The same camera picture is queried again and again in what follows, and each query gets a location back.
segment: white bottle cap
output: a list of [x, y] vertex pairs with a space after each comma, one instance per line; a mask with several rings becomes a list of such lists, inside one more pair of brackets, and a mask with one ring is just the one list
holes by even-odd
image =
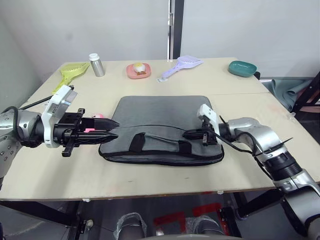
[[97, 61], [97, 60], [99, 60], [100, 59], [100, 57], [99, 57], [99, 55], [97, 54], [97, 53], [91, 53], [90, 55], [89, 55], [89, 60], [90, 61]]

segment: silver bottle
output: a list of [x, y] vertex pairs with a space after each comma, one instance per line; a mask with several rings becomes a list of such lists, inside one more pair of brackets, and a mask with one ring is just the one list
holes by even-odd
[[93, 68], [94, 74], [97, 77], [104, 76], [106, 72], [104, 70], [104, 67], [102, 66], [99, 55], [97, 53], [91, 53], [89, 55], [89, 60], [91, 62], [91, 66]]

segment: gray towel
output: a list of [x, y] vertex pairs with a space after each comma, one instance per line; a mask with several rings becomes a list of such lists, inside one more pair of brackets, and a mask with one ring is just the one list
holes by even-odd
[[263, 85], [291, 112], [298, 98], [298, 93], [305, 89], [311, 81], [312, 80], [273, 79], [272, 81], [263, 82]]

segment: gray laptop bag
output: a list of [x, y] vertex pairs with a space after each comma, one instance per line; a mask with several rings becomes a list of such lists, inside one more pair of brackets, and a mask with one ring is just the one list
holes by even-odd
[[120, 124], [111, 132], [118, 138], [101, 144], [99, 154], [111, 162], [202, 166], [222, 160], [222, 145], [203, 146], [187, 140], [186, 130], [198, 129], [197, 111], [211, 104], [205, 96], [125, 96], [112, 119]]

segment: white wall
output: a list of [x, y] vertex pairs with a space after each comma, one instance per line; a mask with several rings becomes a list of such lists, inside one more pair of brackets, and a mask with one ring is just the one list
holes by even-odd
[[47, 79], [65, 62], [167, 58], [167, 0], [0, 0], [0, 17]]
[[0, 113], [10, 106], [19, 107], [40, 84], [31, 61], [0, 20]]
[[315, 77], [319, 0], [185, 0], [181, 55], [236, 57], [262, 77]]

